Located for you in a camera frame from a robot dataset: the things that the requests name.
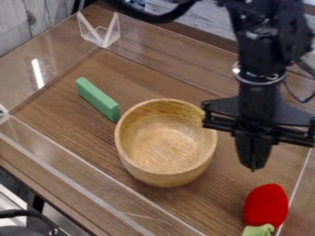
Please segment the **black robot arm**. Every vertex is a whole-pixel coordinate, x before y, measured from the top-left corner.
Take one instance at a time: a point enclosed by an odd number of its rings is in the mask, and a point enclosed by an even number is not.
[[[153,16],[132,9],[124,0],[109,0],[129,16],[150,23],[173,20],[197,0],[177,1],[181,4],[172,11]],[[253,171],[264,167],[272,145],[278,142],[313,146],[313,116],[293,108],[280,94],[289,65],[296,63],[315,74],[301,60],[312,50],[313,34],[301,0],[216,0],[216,3],[228,10],[238,42],[238,62],[232,69],[238,95],[201,103],[202,123],[205,128],[232,134],[240,162]]]

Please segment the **black cable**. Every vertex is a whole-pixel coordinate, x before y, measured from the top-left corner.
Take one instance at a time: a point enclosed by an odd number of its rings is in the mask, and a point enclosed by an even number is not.
[[[315,91],[312,92],[312,94],[310,94],[306,98],[300,99],[300,98],[293,94],[293,92],[292,92],[292,90],[290,90],[290,87],[289,87],[289,85],[286,84],[285,81],[282,82],[282,84],[284,84],[285,89],[286,89],[286,91],[289,92],[290,96],[292,96],[300,103],[308,103],[308,102],[313,99],[313,97],[315,97]]]
[[[300,61],[296,62],[296,64],[298,65],[298,67],[300,67],[304,71],[306,71],[306,72],[310,74],[312,77],[315,77],[315,69],[313,69],[313,67],[306,63],[305,60],[301,59]],[[312,92],[312,94],[310,94],[306,98],[301,99],[301,98],[298,98],[298,97],[293,94],[293,92],[292,92],[292,90],[290,90],[290,87],[289,87],[289,85],[286,84],[285,81],[282,82],[282,84],[284,84],[285,89],[286,89],[286,91],[289,92],[290,96],[292,96],[292,97],[294,98],[294,100],[297,100],[300,103],[308,103],[308,102],[313,99],[313,97],[315,97],[315,91]]]
[[[173,21],[189,10],[192,5],[197,0],[189,0],[188,2],[178,4],[169,12],[161,15],[153,15],[148,12],[144,12],[133,8],[124,0],[105,0],[105,2],[118,10],[122,14],[128,15],[132,18],[137,18],[148,23],[162,24]]]

